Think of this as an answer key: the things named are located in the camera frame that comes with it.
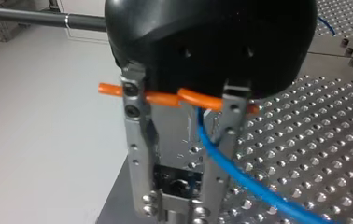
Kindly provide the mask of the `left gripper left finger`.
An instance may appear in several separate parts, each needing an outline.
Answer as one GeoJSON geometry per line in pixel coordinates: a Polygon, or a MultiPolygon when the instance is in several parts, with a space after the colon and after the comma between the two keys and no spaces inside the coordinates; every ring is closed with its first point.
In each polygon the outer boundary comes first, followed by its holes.
{"type": "Polygon", "coordinates": [[[128,165],[135,211],[141,216],[156,217],[158,191],[154,180],[158,135],[145,96],[146,70],[139,64],[122,69],[122,99],[128,144],[128,165]]]}

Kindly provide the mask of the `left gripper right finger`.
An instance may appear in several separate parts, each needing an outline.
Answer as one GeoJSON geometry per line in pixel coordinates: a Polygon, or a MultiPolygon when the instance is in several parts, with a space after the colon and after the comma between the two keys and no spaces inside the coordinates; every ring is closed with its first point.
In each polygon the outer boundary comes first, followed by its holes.
{"type": "Polygon", "coordinates": [[[231,161],[236,151],[237,138],[242,132],[251,94],[249,81],[227,80],[222,92],[221,114],[218,126],[209,135],[201,112],[200,138],[205,147],[204,173],[200,196],[193,203],[193,224],[217,224],[223,198],[230,183],[224,165],[231,161]]]}

